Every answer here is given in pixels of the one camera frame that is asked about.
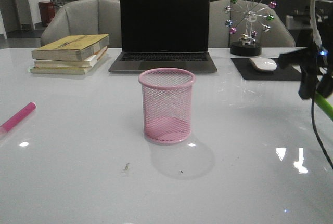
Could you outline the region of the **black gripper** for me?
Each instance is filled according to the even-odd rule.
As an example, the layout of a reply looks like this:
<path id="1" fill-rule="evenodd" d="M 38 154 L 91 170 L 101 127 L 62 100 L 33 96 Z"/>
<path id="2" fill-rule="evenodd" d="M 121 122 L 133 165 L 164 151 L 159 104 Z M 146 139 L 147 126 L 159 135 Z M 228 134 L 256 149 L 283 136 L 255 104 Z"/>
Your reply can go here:
<path id="1" fill-rule="evenodd" d="M 312 42 L 308 47 L 279 55 L 277 64 L 285 69 L 298 65 L 301 83 L 298 91 L 301 99 L 313 98 L 314 93 L 328 98 L 332 94 L 332 28 L 319 28 L 321 47 Z"/>

